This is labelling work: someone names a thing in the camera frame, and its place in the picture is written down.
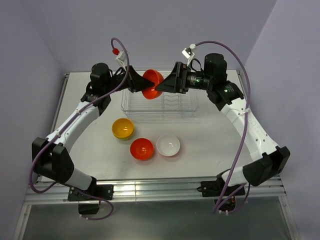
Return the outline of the orange bowl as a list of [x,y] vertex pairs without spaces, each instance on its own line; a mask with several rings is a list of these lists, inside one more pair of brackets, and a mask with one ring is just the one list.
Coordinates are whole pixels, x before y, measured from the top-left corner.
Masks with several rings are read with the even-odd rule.
[[130,154],[140,161],[147,161],[154,152],[153,143],[147,138],[137,138],[130,145]]

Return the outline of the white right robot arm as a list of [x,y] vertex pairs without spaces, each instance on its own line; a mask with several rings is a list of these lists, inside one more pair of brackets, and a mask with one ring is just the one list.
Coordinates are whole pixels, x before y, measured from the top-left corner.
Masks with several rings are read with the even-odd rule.
[[227,62],[222,54],[207,54],[204,69],[200,71],[192,71],[186,64],[176,62],[172,72],[155,89],[180,94],[189,89],[204,90],[237,132],[245,134],[243,144],[249,150],[252,162],[223,172],[222,179],[216,183],[220,194],[229,194],[235,185],[257,187],[283,171],[291,154],[289,149],[280,147],[246,106],[248,99],[235,83],[227,79]]

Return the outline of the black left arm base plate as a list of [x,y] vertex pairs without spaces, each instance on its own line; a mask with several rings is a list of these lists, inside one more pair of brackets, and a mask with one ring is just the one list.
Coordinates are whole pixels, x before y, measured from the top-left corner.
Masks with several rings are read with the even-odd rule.
[[80,190],[76,187],[70,187],[67,200],[69,202],[95,201],[98,198],[112,200],[114,186],[112,184],[98,184],[91,190]]

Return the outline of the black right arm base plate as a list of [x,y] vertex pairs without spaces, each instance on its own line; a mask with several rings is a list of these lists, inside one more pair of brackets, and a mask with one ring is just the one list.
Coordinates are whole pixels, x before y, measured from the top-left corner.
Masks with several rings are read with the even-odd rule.
[[[200,186],[196,189],[198,192],[202,194],[203,197],[219,197],[221,195],[221,192],[224,188],[224,183],[219,182],[218,180],[212,180],[212,181],[201,181]],[[241,184],[237,184],[234,186],[228,186],[224,192],[224,196],[229,196],[232,192],[234,192],[236,189],[241,187],[240,190],[238,190],[236,193],[234,193],[235,196],[244,196],[245,195],[245,189]]]

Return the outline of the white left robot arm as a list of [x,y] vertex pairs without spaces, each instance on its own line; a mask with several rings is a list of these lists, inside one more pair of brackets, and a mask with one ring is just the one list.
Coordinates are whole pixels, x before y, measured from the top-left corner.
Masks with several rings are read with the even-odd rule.
[[54,132],[32,142],[31,172],[47,177],[54,183],[79,189],[79,194],[91,200],[98,193],[97,180],[75,168],[70,151],[86,130],[100,117],[111,102],[111,94],[124,89],[140,92],[155,84],[139,75],[132,66],[113,72],[107,64],[92,66],[90,81],[74,112]]

